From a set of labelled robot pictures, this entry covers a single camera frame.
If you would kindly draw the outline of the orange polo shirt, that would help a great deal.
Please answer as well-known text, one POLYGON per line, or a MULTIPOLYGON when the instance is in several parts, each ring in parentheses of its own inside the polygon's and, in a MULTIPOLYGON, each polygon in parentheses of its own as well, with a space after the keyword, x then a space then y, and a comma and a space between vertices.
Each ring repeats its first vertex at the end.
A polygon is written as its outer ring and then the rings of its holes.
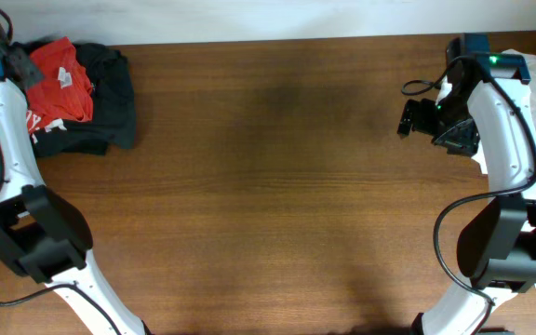
POLYGON ((30 134, 57 127, 65 120, 85 123, 93 119, 93 87, 76 53, 72 42, 63 37, 30 54, 44 76, 26 91, 26 126, 30 134))

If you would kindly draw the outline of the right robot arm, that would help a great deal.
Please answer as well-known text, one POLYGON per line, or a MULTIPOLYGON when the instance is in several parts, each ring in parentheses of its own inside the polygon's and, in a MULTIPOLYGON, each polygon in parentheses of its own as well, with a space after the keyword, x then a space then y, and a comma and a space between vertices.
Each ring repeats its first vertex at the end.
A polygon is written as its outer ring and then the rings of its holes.
POLYGON ((489 188, 462 229, 451 286, 414 334, 481 334, 494 310, 536 291, 536 57, 494 53, 481 33, 451 40, 435 81, 412 80, 397 132, 475 160, 489 188))

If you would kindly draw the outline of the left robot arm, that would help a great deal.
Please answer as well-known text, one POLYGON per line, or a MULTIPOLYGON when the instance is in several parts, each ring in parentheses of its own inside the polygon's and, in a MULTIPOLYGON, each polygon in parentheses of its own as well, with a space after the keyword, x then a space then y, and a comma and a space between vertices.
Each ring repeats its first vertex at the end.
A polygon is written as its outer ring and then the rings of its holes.
POLYGON ((147 334, 105 279, 82 213, 48 188, 25 125, 25 92, 43 77, 22 49, 0 9, 0 261, 43 289, 11 301, 19 305, 57 293, 93 334, 147 334))

